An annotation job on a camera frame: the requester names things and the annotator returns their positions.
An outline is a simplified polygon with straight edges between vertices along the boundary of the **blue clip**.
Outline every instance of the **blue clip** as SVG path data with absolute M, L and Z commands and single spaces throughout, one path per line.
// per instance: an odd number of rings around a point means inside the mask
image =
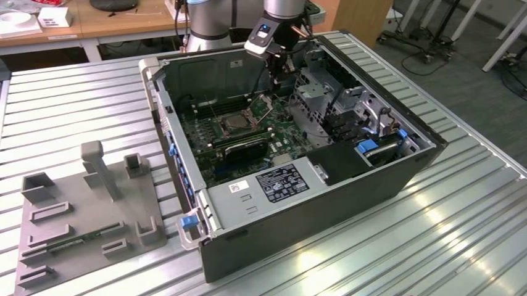
M 401 137 L 402 137 L 403 139 L 406 139 L 406 137 L 409 137 L 409 133 L 406 132 L 405 129 L 401 129 L 401 130 L 399 130 L 399 135 L 401 135 Z
M 182 218 L 183 229 L 190 229 L 199 225 L 198 215 L 186 216 Z
M 359 143 L 359 145 L 357 146 L 357 148 L 359 149 L 361 153 L 366 153 L 374 149 L 377 149 L 379 147 L 378 143 L 374 142 L 373 139 L 366 140 L 363 142 Z
M 171 148 L 169 149 L 169 155 L 175 156 L 178 154 L 178 149 L 175 148 L 175 144 L 171 144 Z

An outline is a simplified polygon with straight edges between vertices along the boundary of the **circuit board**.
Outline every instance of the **circuit board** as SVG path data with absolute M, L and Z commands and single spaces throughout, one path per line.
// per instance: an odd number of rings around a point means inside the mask
M 285 98 L 259 96 L 235 112 L 222 113 L 211 105 L 213 117 L 183 118 L 183 130 L 209 187 L 273 167 L 277 156 L 289 154 L 286 159 L 297 159 L 314 149 L 287 105 Z M 255 141 L 266 146 L 259 150 L 265 155 L 255 157 L 259 152 L 251 151 L 243 163 L 226 163 L 226 151 Z

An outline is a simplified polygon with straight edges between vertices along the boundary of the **white sticker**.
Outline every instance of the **white sticker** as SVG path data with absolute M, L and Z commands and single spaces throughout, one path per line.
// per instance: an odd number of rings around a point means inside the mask
M 231 193 L 242 191 L 242 190 L 245 190 L 247 188 L 249 188 L 249 183 L 247 183 L 246 180 L 230 185 Z
M 78 38 L 78 35 L 62 35 L 62 36 L 50 36 L 49 40 L 62 40 L 62 39 L 73 39 L 73 38 Z
M 243 60 L 234 60 L 231 62 L 231 68 L 238 68 L 242 67 L 245 65 L 245 61 Z

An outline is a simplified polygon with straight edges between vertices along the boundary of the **metal table surface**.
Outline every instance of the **metal table surface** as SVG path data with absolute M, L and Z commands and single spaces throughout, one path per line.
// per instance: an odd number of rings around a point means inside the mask
M 138 60 L 14 74 L 2 88 L 0 295 L 14 293 L 25 174 L 83 171 L 78 145 L 101 139 L 114 163 L 154 165 L 169 244 L 39 295 L 523 295 L 527 172 L 350 35 L 326 34 L 450 141 L 401 194 L 213 284 L 181 246 L 181 206 L 147 109 Z

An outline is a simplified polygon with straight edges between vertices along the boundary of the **power supply label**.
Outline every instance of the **power supply label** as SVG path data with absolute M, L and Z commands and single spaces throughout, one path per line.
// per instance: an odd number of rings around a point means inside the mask
M 310 189 L 293 164 L 257 176 L 257 180 L 274 203 Z

